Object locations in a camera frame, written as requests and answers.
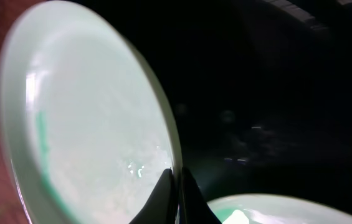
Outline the round black tray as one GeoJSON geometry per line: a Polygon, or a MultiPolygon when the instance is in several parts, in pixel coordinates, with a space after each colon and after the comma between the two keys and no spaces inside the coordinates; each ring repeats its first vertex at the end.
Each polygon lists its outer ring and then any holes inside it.
{"type": "Polygon", "coordinates": [[[83,5],[151,65],[206,200],[288,195],[352,214],[352,1],[83,5]]]}

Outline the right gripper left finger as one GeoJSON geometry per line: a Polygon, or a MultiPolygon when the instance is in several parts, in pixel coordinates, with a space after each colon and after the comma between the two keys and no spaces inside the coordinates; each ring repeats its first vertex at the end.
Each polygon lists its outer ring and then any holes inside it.
{"type": "Polygon", "coordinates": [[[147,202],[130,224],[175,224],[176,185],[171,169],[165,169],[147,202]]]}

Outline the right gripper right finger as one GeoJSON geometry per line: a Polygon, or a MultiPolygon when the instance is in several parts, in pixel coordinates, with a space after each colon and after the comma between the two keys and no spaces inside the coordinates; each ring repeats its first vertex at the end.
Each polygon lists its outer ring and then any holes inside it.
{"type": "Polygon", "coordinates": [[[181,169],[179,178],[179,215],[179,222],[182,224],[221,224],[186,167],[181,169]]]}

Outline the mint green plate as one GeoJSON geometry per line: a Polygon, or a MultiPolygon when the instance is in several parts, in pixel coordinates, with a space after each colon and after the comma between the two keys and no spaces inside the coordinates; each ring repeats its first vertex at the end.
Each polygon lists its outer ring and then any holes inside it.
{"type": "Polygon", "coordinates": [[[352,215],[308,200],[270,194],[240,194],[207,203],[221,223],[352,224],[352,215]]]}
{"type": "Polygon", "coordinates": [[[130,223],[163,171],[176,185],[182,164],[147,61],[69,1],[30,7],[5,38],[0,141],[29,223],[130,223]]]}

